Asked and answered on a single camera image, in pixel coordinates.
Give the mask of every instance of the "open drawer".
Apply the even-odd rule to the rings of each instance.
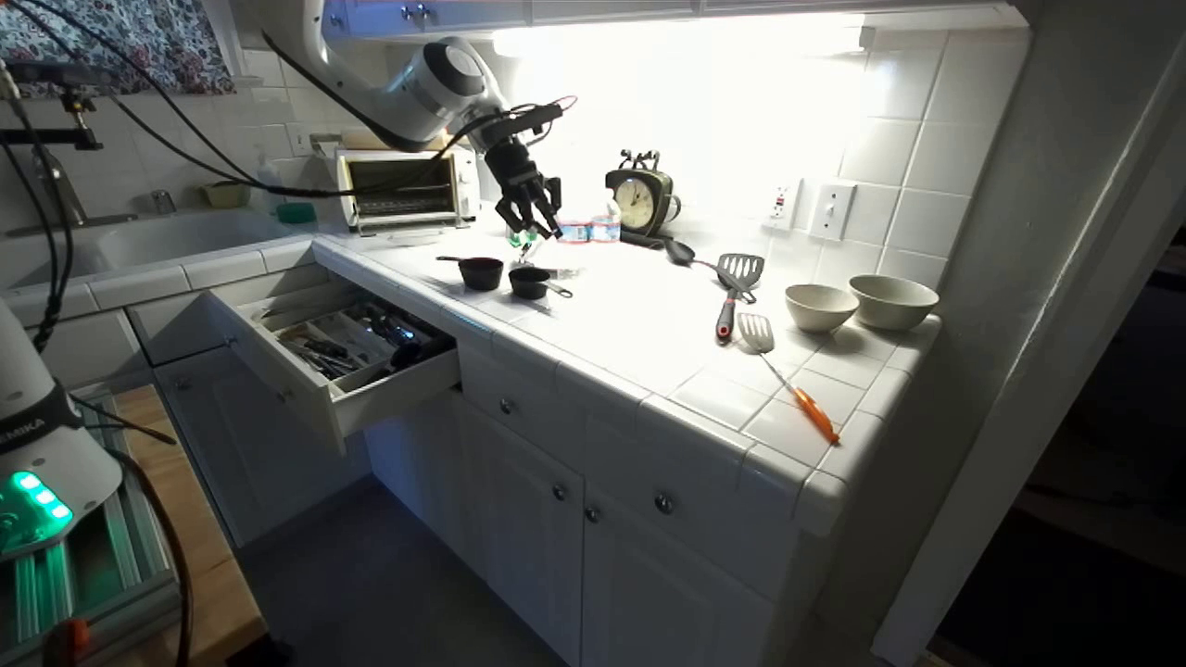
[[[232,351],[319,440],[345,440],[461,382],[455,340],[355,290],[308,290],[271,302],[213,292]]]

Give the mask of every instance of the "kitchen counter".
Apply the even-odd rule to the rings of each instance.
[[[801,498],[801,503],[845,503],[887,440],[887,417],[908,408],[913,376],[933,345],[940,324],[930,314],[914,334],[870,334],[845,324],[829,339],[794,330],[783,287],[803,277],[770,267],[757,290],[757,313],[773,324],[770,364],[803,386],[841,432],[829,450],[794,408],[778,378],[713,339],[722,290],[703,267],[670,267],[665,252],[635,246],[549,246],[535,262],[563,267],[570,302],[549,292],[537,304],[513,302],[508,281],[497,292],[468,292],[455,262],[483,240],[455,236],[431,250],[392,250],[366,236],[316,240],[316,259],[342,277],[410,302],[421,320],[444,330],[497,334],[558,367],[681,425],[709,435],[740,469]]]

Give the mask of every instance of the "white bowl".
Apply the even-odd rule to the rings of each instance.
[[[869,330],[914,330],[939,309],[939,292],[922,281],[856,273],[849,287],[861,302],[856,324]]]
[[[801,281],[787,290],[787,309],[801,330],[823,334],[839,330],[856,313],[856,298],[835,287]]]

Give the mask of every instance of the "alarm clock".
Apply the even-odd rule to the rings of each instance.
[[[665,228],[677,218],[681,202],[673,197],[670,173],[659,172],[659,152],[621,152],[621,164],[603,173],[620,208],[625,246],[665,250]]]

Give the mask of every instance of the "white wall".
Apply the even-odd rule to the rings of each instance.
[[[1033,0],[1029,8],[1033,51],[945,277],[945,330],[918,376],[918,399],[890,423],[881,469],[869,476],[856,524],[823,593],[827,623],[845,628],[864,644],[887,619],[988,408],[1009,390],[1025,386],[1025,378],[1011,378],[1011,364],[1043,309],[1049,309],[1069,252],[1088,228],[1088,212],[1109,189],[1109,172],[1126,152],[1143,105],[1186,25],[1180,0],[1147,0],[1143,8]],[[1025,404],[1017,418],[1049,423],[1061,417],[1033,417],[1033,404]],[[1023,469],[987,476],[977,490],[1017,490],[1023,478]],[[987,503],[976,520],[977,548],[988,544],[996,512]],[[918,567],[927,567],[927,581],[965,581],[965,561],[927,561]]]
[[[363,78],[388,78],[387,47],[351,47],[345,56]],[[126,105],[184,152],[222,166],[151,93],[126,98]],[[295,182],[308,166],[308,135],[363,131],[295,70],[282,67],[273,51],[241,51],[241,81],[232,98],[179,98],[179,105],[245,172],[261,173],[261,166],[271,164],[285,182]],[[30,112],[37,128],[70,128],[54,99],[30,99]],[[88,214],[134,212],[151,189],[167,189],[176,202],[198,204],[193,189],[218,182],[215,173],[169,156],[105,98],[88,122],[105,140],[101,152],[54,149]],[[0,161],[0,236],[30,228],[37,228],[32,208],[9,161]]]
[[[856,271],[940,281],[995,145],[1025,30],[869,30],[864,51],[803,51],[778,20],[703,30],[558,30],[500,40],[513,99],[578,98],[535,149],[592,212],[620,149],[659,149],[687,202],[677,234],[751,246],[827,277]],[[808,178],[790,234],[762,234],[778,186]],[[856,182],[841,246],[808,240],[820,178]]]

